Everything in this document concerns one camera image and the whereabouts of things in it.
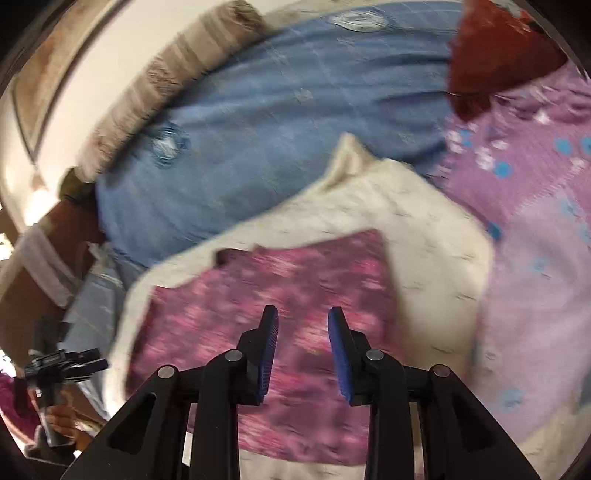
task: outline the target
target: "pink patterned cloth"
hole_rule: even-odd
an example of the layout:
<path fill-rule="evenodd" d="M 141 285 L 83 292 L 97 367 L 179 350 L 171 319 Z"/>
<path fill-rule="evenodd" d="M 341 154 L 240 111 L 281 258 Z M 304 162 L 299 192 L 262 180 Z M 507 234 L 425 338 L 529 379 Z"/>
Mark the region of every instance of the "pink patterned cloth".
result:
<path fill-rule="evenodd" d="M 35 438 L 35 429 L 41 422 L 29 396 L 23 396 L 24 404 L 22 405 L 22 411 L 19 412 L 14 405 L 14 379 L 6 373 L 0 372 L 0 410 L 15 428 L 33 440 Z"/>
<path fill-rule="evenodd" d="M 221 266 L 191 282 L 155 289 L 134 346 L 128 395 L 162 364 L 198 367 L 235 347 L 273 304 L 280 328 L 271 385 L 262 407 L 239 408 L 240 448 L 297 462 L 365 463 L 369 410 L 349 407 L 339 393 L 327 315 L 343 307 L 352 329 L 401 358 L 379 232 L 304 248 L 224 253 Z"/>

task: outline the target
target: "blue cloth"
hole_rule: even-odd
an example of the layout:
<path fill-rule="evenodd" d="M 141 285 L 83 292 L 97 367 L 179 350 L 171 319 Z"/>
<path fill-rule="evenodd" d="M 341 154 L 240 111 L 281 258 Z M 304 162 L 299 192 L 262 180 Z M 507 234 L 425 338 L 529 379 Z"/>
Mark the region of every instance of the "blue cloth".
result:
<path fill-rule="evenodd" d="M 98 180 L 113 247 L 149 267 L 258 215 L 320 178 L 343 132 L 426 172 L 445 152 L 461 10 L 362 8 L 386 20 L 364 33 L 302 22 L 194 82 Z"/>
<path fill-rule="evenodd" d="M 108 244 L 101 247 L 100 259 L 86 276 L 64 317 L 70 328 L 61 347 L 69 352 L 98 348 L 107 358 L 115 341 L 127 291 L 144 271 L 145 268 L 114 254 Z M 108 419 L 102 395 L 105 373 L 95 373 L 78 385 L 96 412 Z"/>

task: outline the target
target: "red cloth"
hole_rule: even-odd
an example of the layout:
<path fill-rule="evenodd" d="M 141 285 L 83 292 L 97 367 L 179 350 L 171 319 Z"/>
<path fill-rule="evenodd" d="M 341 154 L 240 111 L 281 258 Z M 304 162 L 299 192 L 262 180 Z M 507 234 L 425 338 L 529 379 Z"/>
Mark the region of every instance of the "red cloth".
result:
<path fill-rule="evenodd" d="M 490 0 L 472 0 L 452 44 L 449 92 L 464 121 L 491 108 L 490 94 L 524 85 L 567 60 L 558 45 Z"/>

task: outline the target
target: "blanket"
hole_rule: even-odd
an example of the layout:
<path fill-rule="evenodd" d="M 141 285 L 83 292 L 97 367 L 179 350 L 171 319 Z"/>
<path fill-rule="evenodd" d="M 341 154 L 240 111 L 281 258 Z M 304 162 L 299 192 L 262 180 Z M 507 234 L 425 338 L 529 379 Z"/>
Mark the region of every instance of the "blanket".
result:
<path fill-rule="evenodd" d="M 462 5 L 393 3 L 293 25 L 187 89 L 98 178 L 113 247 L 150 267 L 318 180 L 343 131 L 426 171 L 441 159 Z"/>
<path fill-rule="evenodd" d="M 449 127 L 436 180 L 498 242 L 473 390 L 521 442 L 576 414 L 591 368 L 591 85 L 568 63 Z"/>

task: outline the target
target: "blue polka dot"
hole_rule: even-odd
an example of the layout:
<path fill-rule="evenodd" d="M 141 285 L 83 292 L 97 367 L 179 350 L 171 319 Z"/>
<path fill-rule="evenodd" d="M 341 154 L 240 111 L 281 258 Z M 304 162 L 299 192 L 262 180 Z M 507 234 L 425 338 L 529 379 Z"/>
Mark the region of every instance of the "blue polka dot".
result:
<path fill-rule="evenodd" d="M 523 393 L 519 388 L 510 388 L 501 394 L 501 408 L 513 411 L 523 403 Z"/>
<path fill-rule="evenodd" d="M 499 240 L 501 240 L 501 237 L 503 236 L 501 229 L 499 228 L 499 226 L 495 222 L 488 222 L 488 226 L 486 227 L 486 231 L 488 232 L 488 234 L 492 237 L 492 239 L 495 242 L 498 242 Z"/>
<path fill-rule="evenodd" d="M 570 144 L 568 140 L 565 138 L 557 138 L 554 141 L 554 146 L 556 150 L 563 155 L 572 155 L 573 154 L 573 146 Z"/>
<path fill-rule="evenodd" d="M 534 260 L 534 272 L 536 273 L 544 273 L 546 266 L 548 265 L 548 260 L 544 257 L 539 257 Z"/>
<path fill-rule="evenodd" d="M 495 175 L 499 179 L 510 177 L 512 173 L 513 167 L 511 167 L 506 161 L 500 161 L 495 166 Z"/>
<path fill-rule="evenodd" d="M 460 145 L 462 145 L 462 147 L 472 148 L 472 142 L 470 140 L 470 137 L 472 136 L 472 132 L 465 129 L 465 128 L 459 129 L 458 132 L 460 133 L 460 135 L 462 137 L 462 141 L 461 141 Z"/>
<path fill-rule="evenodd" d="M 579 209 L 569 199 L 560 201 L 560 213 L 562 213 L 566 218 L 577 218 L 580 216 Z"/>
<path fill-rule="evenodd" d="M 591 247 L 591 232 L 589 231 L 589 227 L 587 225 L 579 226 L 579 235 L 583 239 L 583 242 L 585 242 L 587 246 Z"/>
<path fill-rule="evenodd" d="M 581 150 L 585 155 L 591 155 L 591 137 L 581 139 Z"/>

